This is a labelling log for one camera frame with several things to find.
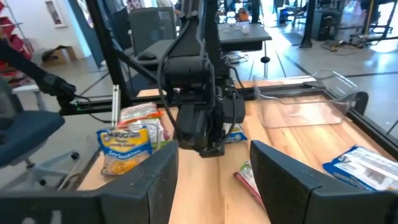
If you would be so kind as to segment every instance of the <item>snack bag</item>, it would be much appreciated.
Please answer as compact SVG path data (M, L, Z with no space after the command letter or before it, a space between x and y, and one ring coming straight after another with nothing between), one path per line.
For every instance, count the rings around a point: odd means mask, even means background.
M231 125L232 124L224 123L225 133L228 133ZM240 124L235 124L232 133L229 135L229 138L226 140L225 143L238 142L243 140L248 140L247 137L243 134L243 128Z
M97 132L104 152L103 175L122 175L152 154L149 132L145 126L130 129L105 129Z
M323 168L335 178L367 191L398 190L398 162L354 146Z
M155 103L144 103L121 110L119 125L124 126L140 119L159 118L161 116L162 112L157 110Z
M264 208L262 203L259 189L257 188L256 181L254 180L253 170L250 161L246 161L239 172L234 173L237 178L249 192L249 194L255 199L255 201Z
M170 141L170 135L163 127L160 119L142 119L130 125L129 129L136 129L138 124L146 126L149 130L149 138L153 150L160 149Z

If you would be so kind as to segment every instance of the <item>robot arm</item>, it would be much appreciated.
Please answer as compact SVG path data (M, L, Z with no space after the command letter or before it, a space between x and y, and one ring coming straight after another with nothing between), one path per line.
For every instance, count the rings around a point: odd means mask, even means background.
M64 79L47 73L35 63L24 58L5 41L0 41L0 60L22 71L35 80L43 93L56 96L61 101L71 102L75 99L76 87L67 83Z
M224 143L235 123L244 119L244 101L235 90L228 66L221 59L215 21L217 1L184 1L182 31L160 60L157 79L159 95L174 125L180 147L202 157L224 154ZM160 86L164 76L167 101ZM174 120L167 103L179 101ZM232 123L225 133L224 123Z

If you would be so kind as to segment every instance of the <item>chair wheel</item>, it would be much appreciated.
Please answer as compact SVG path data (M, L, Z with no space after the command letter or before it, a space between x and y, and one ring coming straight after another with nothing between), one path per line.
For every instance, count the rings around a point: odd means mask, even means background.
M39 184L40 184L41 186L44 186L44 185L47 184L47 182L45 181L45 179L41 179L41 180L39 180Z
M70 155L70 157L73 159L73 160L77 160L77 159L79 159L79 152L74 152L72 155Z

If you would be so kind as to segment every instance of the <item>computer mouse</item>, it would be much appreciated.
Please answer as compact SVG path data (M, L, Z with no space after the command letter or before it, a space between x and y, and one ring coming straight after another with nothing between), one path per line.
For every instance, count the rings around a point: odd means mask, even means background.
M155 60L156 59L156 54L152 52L141 52L137 56L138 60Z

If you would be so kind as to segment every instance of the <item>blue package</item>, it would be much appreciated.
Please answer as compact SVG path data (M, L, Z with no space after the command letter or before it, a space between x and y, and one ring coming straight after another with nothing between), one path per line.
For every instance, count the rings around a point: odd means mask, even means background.
M231 127L231 124L225 123L224 124L224 130L226 133L229 131ZM238 141L244 141L248 140L247 137L243 134L243 128L241 127L240 124L235 124L234 129L232 130L232 133L229 135L229 138L226 140L225 143L232 143L232 142L238 142Z
M367 191L398 188L397 174L385 167L398 167L398 164L361 146L353 146L323 164L323 168L333 177Z
M97 132L104 153L103 175L123 175L152 154L146 126L130 129L104 129Z

